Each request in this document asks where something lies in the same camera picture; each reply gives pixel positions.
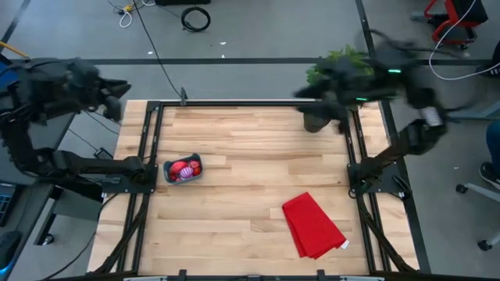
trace red chair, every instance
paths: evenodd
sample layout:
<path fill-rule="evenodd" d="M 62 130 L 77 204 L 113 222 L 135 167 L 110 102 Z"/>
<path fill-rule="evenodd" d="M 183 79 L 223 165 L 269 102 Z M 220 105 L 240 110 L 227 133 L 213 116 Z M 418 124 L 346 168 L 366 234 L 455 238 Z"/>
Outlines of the red chair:
<path fill-rule="evenodd" d="M 466 14 L 467 10 L 473 3 L 473 0 L 445 0 L 446 14 L 430 14 L 430 9 L 438 0 L 431 0 L 429 5 L 423 12 L 427 22 L 435 27 L 432 34 L 432 40 L 439 42 L 445 35 L 448 28 L 455 25 Z M 467 16 L 452 30 L 447 37 L 442 41 L 442 44 L 460 45 L 461 49 L 467 49 L 469 43 L 476 40 L 477 35 L 473 27 L 486 22 L 488 15 L 484 9 L 483 2 L 476 0 L 474 7 L 470 10 Z"/>

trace white tag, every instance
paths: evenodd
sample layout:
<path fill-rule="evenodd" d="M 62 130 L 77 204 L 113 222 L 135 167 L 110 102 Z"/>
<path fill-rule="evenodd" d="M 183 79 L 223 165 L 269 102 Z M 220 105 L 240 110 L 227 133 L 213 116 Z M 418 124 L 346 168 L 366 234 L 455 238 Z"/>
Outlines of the white tag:
<path fill-rule="evenodd" d="M 342 244 L 341 248 L 345 250 L 345 248 L 346 248 L 347 246 L 349 246 L 349 240 L 346 240 L 346 241 Z"/>
<path fill-rule="evenodd" d="M 420 110 L 420 113 L 422 113 L 429 126 L 443 125 L 443 120 L 439 117 L 438 110 L 435 107 L 423 108 Z"/>

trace white cable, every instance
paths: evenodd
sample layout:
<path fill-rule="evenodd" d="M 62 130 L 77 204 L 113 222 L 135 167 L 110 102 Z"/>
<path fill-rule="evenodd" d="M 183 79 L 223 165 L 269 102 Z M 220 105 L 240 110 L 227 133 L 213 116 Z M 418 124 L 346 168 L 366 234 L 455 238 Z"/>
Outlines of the white cable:
<path fill-rule="evenodd" d="M 472 2 L 472 5 L 470 5 L 469 9 L 467 10 L 467 12 L 463 15 L 462 19 L 460 19 L 458 22 L 456 22 L 448 31 L 446 31 L 445 35 L 443 35 L 443 37 L 441 38 L 441 40 L 437 43 L 436 45 L 436 48 L 432 51 L 432 53 L 430 54 L 429 56 L 429 67 L 430 69 L 432 70 L 432 72 L 434 73 L 434 75 L 436 75 L 437 77 L 441 78 L 442 80 L 447 80 L 447 81 L 455 81 L 455 80 L 461 80 L 461 79 L 465 79 L 465 78 L 469 78 L 469 77 L 472 77 L 472 76 L 476 76 L 476 75 L 479 75 L 479 74 L 482 74 L 482 73 L 486 73 L 488 71 L 491 71 L 493 70 L 494 68 L 496 67 L 499 67 L 500 66 L 500 63 L 495 65 L 495 66 L 492 66 L 491 68 L 489 69 L 486 69 L 486 70 L 483 70 L 483 71 L 480 71 L 478 73 L 471 73 L 471 74 L 468 74 L 468 75 L 465 75 L 465 76 L 461 76 L 461 77 L 455 77 L 455 78 L 447 78 L 447 77 L 442 77 L 441 75 L 439 75 L 438 73 L 436 73 L 436 70 L 434 70 L 434 67 L 432 66 L 432 57 L 434 56 L 434 53 L 436 52 L 436 50 L 439 48 L 439 46 L 441 45 L 441 42 L 445 39 L 446 35 L 448 35 L 448 33 L 450 33 L 450 31 L 452 31 L 453 28 L 455 28 L 457 25 L 459 25 L 459 23 L 461 23 L 463 21 L 463 19 L 466 18 L 466 16 L 469 14 L 469 12 L 472 10 L 472 8 L 474 7 L 474 4 L 476 4 L 477 0 L 474 0 Z"/>
<path fill-rule="evenodd" d="M 124 12 L 124 14 L 123 14 L 122 18 L 120 19 L 120 27 L 127 28 L 132 24 L 132 15 L 129 12 L 126 12 L 126 11 L 123 11 L 123 12 Z M 126 16 L 130 17 L 130 22 L 128 22 L 128 24 L 126 24 L 126 25 L 123 25 L 123 19 L 125 19 Z"/>
<path fill-rule="evenodd" d="M 155 2 L 155 1 L 153 1 L 153 3 L 152 3 L 152 4 L 146 4 L 146 2 L 147 2 L 147 1 L 148 1 L 148 0 L 146 0 L 146 1 L 145 1 L 145 0 L 142 0 L 142 5 L 156 5 L 156 2 Z"/>

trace red fruit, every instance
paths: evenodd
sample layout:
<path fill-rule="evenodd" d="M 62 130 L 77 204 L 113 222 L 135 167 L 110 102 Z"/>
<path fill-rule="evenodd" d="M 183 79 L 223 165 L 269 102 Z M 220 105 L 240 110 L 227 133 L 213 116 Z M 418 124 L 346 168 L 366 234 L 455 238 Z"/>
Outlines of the red fruit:
<path fill-rule="evenodd" d="M 202 172 L 202 168 L 200 168 L 200 167 L 198 167 L 198 168 L 194 168 L 194 169 L 193 169 L 193 176 L 197 176 L 197 175 L 199 175 L 201 172 Z"/>
<path fill-rule="evenodd" d="M 170 166 L 170 173 L 175 173 L 175 174 L 178 174 L 180 173 L 180 171 L 183 169 L 183 168 L 186 168 L 188 166 L 188 164 L 185 162 L 185 161 L 177 161 L 177 162 L 174 162 L 171 166 Z"/>
<path fill-rule="evenodd" d="M 196 160 L 191 160 L 191 161 L 189 162 L 189 166 L 190 166 L 191 168 L 193 168 L 193 169 L 194 169 L 194 168 L 198 168 L 198 167 L 200 166 L 200 162 L 198 162 L 198 161 L 196 161 Z"/>

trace red towel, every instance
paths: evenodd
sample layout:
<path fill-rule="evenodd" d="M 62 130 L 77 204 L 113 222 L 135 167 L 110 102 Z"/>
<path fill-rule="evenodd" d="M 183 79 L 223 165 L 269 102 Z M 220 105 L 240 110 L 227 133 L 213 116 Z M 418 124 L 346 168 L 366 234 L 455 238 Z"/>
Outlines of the red towel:
<path fill-rule="evenodd" d="M 347 241 L 307 192 L 283 204 L 283 213 L 301 258 L 317 259 Z"/>

